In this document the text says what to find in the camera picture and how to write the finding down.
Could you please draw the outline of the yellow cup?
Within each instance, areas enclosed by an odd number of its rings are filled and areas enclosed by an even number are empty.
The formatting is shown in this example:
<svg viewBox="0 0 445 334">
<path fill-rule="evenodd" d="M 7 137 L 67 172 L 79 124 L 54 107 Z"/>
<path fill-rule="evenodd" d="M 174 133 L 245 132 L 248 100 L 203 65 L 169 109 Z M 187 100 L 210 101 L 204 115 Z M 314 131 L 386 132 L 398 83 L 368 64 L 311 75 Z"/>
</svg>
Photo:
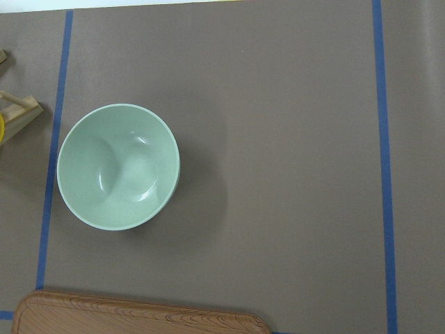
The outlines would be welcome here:
<svg viewBox="0 0 445 334">
<path fill-rule="evenodd" d="M 5 131 L 6 131 L 5 120 L 3 119 L 2 114 L 0 114 L 0 145 L 3 145 Z"/>
</svg>

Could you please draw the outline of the wooden rack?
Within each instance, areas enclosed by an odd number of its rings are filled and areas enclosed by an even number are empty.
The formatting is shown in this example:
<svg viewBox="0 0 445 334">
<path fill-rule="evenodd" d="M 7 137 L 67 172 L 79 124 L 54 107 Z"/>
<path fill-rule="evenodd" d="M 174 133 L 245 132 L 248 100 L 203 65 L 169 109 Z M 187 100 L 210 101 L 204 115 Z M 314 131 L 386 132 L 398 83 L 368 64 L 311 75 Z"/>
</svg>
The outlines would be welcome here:
<svg viewBox="0 0 445 334">
<path fill-rule="evenodd" d="M 6 128 L 3 140 L 4 145 L 30 122 L 35 120 L 43 112 L 43 108 L 32 95 L 20 98 L 2 90 L 1 100 L 9 103 L 6 108 L 1 110 Z"/>
</svg>

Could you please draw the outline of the brown wooden cutting board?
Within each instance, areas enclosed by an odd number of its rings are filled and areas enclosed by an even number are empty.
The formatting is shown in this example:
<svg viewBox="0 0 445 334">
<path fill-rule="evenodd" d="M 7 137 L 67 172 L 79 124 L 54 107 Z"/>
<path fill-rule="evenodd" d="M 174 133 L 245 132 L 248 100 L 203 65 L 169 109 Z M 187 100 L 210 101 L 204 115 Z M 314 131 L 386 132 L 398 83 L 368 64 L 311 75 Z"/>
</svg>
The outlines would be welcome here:
<svg viewBox="0 0 445 334">
<path fill-rule="evenodd" d="M 12 333 L 270 333 L 256 315 L 36 290 L 17 306 Z"/>
</svg>

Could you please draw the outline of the green ceramic bowl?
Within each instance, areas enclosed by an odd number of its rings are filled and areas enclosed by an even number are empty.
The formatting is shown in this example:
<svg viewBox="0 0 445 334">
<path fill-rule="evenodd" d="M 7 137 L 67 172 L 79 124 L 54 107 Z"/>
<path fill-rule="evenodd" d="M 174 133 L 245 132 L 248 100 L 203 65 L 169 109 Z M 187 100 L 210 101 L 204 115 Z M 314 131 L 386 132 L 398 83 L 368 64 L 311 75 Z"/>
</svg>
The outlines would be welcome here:
<svg viewBox="0 0 445 334">
<path fill-rule="evenodd" d="M 165 207 L 180 169 L 177 141 L 164 120 L 141 106 L 110 104 L 68 132 L 57 182 L 79 220 L 100 230 L 128 230 Z"/>
</svg>

